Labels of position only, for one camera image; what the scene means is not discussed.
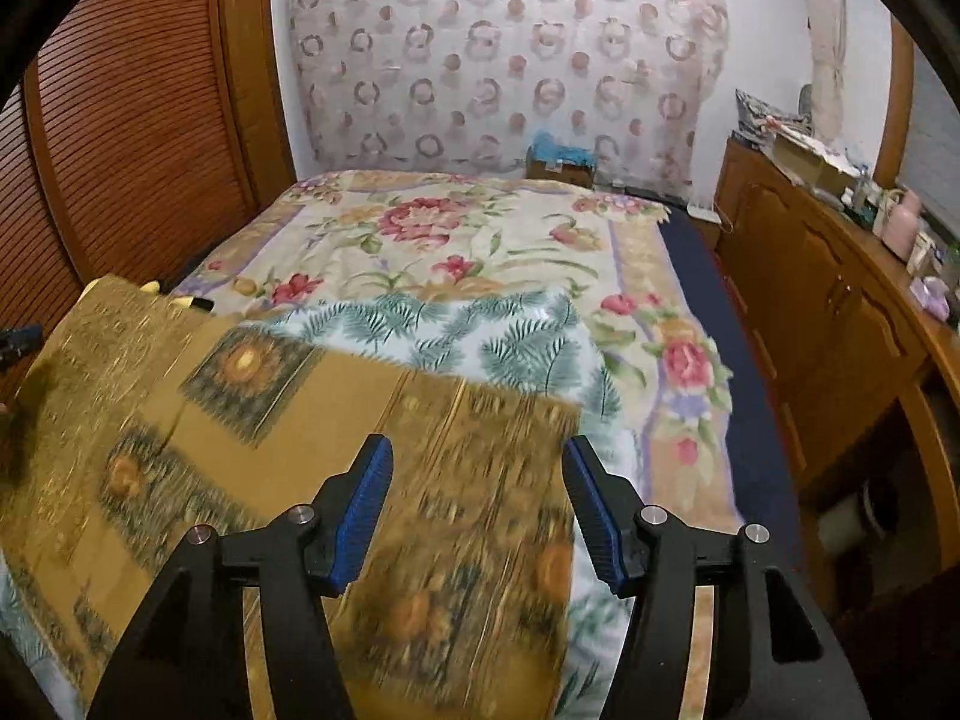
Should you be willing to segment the mustard gold patterned garment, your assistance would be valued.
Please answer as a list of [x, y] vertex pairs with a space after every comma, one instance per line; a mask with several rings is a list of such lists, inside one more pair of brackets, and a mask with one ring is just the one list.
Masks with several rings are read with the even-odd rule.
[[2, 553], [91, 699], [192, 525], [262, 527], [384, 434], [363, 574], [325, 614], [364, 718], [545, 718], [566, 650], [576, 406], [93, 286], [3, 388]]

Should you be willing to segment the navy blue bed sheet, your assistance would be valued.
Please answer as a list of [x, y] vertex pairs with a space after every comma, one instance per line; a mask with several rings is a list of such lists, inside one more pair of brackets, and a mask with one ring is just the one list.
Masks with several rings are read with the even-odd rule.
[[722, 364], [732, 371], [732, 416], [726, 449], [737, 511], [748, 522], [770, 528], [782, 554], [804, 566], [799, 505], [789, 473], [775, 411], [743, 328], [736, 301], [716, 257], [690, 216], [674, 210], [661, 224], [670, 263], [693, 316], [718, 344]]

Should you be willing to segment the brown louvered wardrobe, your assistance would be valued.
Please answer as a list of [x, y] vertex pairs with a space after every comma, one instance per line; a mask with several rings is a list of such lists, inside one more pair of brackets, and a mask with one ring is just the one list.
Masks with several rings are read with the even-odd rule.
[[270, 0], [2, 0], [2, 320], [103, 275], [214, 298], [295, 178]]

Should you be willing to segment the wooden sideboard cabinet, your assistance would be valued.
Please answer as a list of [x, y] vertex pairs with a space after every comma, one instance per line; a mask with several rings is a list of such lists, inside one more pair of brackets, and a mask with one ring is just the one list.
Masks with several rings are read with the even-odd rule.
[[887, 596], [957, 567], [957, 337], [880, 242], [737, 138], [716, 202], [716, 254], [773, 390], [817, 589]]

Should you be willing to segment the floral bed blanket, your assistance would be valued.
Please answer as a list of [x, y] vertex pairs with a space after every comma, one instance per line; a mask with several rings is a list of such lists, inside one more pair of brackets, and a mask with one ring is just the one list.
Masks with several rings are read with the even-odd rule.
[[[740, 517], [732, 371], [686, 304], [657, 203], [559, 182], [327, 172], [254, 220], [222, 316], [314, 346], [576, 406], [605, 468], [700, 525]], [[573, 520], [555, 709], [594, 718], [631, 606]]]

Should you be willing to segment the purple plastic bag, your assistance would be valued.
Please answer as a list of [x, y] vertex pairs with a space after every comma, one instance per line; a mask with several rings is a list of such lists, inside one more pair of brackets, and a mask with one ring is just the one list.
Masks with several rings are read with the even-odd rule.
[[926, 314], [939, 322], [946, 322], [950, 317], [949, 288], [939, 277], [914, 278], [910, 294]]

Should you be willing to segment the cardboard box with blue cloth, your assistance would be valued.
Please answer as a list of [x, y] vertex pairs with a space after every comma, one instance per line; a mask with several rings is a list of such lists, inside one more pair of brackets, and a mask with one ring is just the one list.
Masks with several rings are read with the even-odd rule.
[[594, 185], [596, 156], [590, 149], [565, 145], [553, 135], [535, 133], [526, 153], [526, 177], [534, 181], [558, 181], [578, 187]]

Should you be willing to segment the pink thermos jug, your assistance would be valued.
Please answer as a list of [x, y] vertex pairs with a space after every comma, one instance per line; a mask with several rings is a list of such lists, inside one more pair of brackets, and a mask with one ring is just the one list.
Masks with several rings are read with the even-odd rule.
[[907, 263], [918, 236], [923, 204], [909, 188], [892, 190], [890, 200], [882, 242], [897, 259]]

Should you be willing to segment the cardboard box on sideboard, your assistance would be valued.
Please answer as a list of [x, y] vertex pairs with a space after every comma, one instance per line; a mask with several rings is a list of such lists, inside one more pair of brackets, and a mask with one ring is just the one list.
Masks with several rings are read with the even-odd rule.
[[790, 128], [766, 130], [765, 154], [793, 184], [833, 197], [841, 197], [859, 181], [859, 172], [841, 154]]

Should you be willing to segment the circle patterned curtain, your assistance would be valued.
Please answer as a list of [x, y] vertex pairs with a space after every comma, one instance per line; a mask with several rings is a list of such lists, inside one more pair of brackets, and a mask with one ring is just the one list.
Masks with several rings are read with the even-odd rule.
[[524, 171], [539, 135], [682, 193], [726, 0], [286, 0], [322, 169]]

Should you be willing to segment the tied beige curtain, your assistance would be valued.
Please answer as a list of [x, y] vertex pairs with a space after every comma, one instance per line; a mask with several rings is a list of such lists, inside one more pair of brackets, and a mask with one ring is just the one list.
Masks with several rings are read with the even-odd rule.
[[817, 137], [832, 143], [843, 130], [846, 0], [805, 0], [811, 35], [812, 124]]

